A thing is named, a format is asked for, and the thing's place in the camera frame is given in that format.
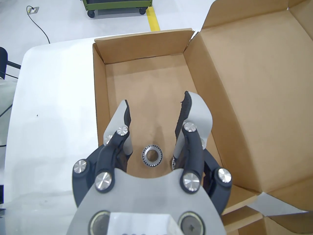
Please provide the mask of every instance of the cart wheel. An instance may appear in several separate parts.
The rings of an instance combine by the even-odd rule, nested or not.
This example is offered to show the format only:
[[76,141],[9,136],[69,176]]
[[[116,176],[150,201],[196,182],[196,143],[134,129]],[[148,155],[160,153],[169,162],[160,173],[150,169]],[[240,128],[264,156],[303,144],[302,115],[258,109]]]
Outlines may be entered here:
[[95,11],[87,11],[87,15],[88,15],[90,18],[94,18],[94,17],[95,17]]
[[141,15],[144,15],[145,14],[145,11],[148,9],[148,7],[140,7],[139,8],[139,13],[141,14]]

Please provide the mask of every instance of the open cardboard box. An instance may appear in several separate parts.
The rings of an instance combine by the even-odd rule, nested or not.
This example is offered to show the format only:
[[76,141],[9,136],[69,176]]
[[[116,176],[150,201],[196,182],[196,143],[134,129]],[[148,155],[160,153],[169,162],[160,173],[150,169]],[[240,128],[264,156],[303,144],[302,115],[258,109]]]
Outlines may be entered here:
[[[134,149],[127,172],[169,173],[180,102],[195,92],[213,116],[207,149],[233,177],[227,231],[262,218],[245,207],[261,192],[313,210],[312,12],[312,0],[217,0],[192,40],[191,29],[96,39],[99,144],[127,99]],[[152,143],[163,152],[155,168],[141,157]]]

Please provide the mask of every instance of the floor outlet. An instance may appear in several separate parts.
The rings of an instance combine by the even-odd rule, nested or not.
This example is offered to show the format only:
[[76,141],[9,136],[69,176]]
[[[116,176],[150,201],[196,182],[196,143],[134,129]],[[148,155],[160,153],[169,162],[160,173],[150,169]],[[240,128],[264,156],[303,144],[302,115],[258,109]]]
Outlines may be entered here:
[[29,8],[27,13],[28,14],[34,14],[34,13],[37,13],[39,10],[39,7],[34,7],[34,10],[32,8]]

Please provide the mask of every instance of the black wire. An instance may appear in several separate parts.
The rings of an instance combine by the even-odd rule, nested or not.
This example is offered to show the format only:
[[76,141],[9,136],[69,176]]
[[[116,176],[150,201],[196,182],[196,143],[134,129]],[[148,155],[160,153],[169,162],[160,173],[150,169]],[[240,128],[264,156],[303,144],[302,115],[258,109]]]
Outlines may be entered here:
[[[27,10],[28,7],[32,8],[33,10],[34,10],[34,7],[32,7],[32,6],[30,6],[30,5],[26,6],[27,15],[28,15],[28,17],[30,18],[30,15],[28,14],[28,10]],[[48,40],[48,42],[49,42],[49,44],[50,44],[50,40],[49,40],[47,34],[42,30],[41,27],[39,27],[39,26],[36,24],[36,22],[33,21],[32,18],[30,18],[30,19],[31,19],[31,21],[32,21],[38,28],[40,28],[40,30],[41,30],[41,31],[44,33],[44,35],[47,37],[47,40]]]
[[7,75],[7,76],[11,76],[11,77],[13,77],[13,78],[16,78],[16,79],[18,79],[18,77],[15,77],[15,76],[13,76],[13,75],[9,75],[9,74],[7,74],[7,73],[4,73],[4,72],[2,72],[2,71],[0,71],[0,73],[3,73],[3,74],[5,74],[5,75]]
[[11,104],[5,111],[3,111],[3,112],[1,113],[1,115],[0,115],[0,117],[2,117],[2,116],[5,114],[5,112],[7,112],[7,111],[12,107],[12,105],[13,105],[13,104]]

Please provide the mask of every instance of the white table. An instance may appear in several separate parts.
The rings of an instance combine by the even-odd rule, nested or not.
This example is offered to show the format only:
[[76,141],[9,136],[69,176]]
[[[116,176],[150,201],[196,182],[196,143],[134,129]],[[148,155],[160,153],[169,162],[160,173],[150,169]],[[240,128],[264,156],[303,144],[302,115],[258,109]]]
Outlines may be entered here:
[[93,42],[38,46],[24,56],[5,161],[7,235],[66,234],[76,211],[72,167],[98,147]]

